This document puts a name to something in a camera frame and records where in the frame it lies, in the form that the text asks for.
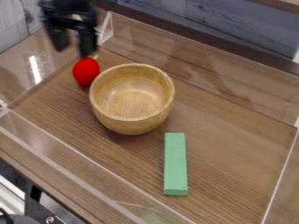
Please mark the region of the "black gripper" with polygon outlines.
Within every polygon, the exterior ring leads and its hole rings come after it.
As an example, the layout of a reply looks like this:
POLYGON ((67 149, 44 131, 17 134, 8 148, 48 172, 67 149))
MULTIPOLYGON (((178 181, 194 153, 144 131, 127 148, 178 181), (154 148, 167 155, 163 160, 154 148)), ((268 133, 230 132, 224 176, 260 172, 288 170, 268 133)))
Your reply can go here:
POLYGON ((41 21, 53 24, 47 29, 52 45, 61 52, 71 44, 67 29, 79 26, 79 54, 87 58, 98 50, 98 10, 92 0, 39 0, 41 21))

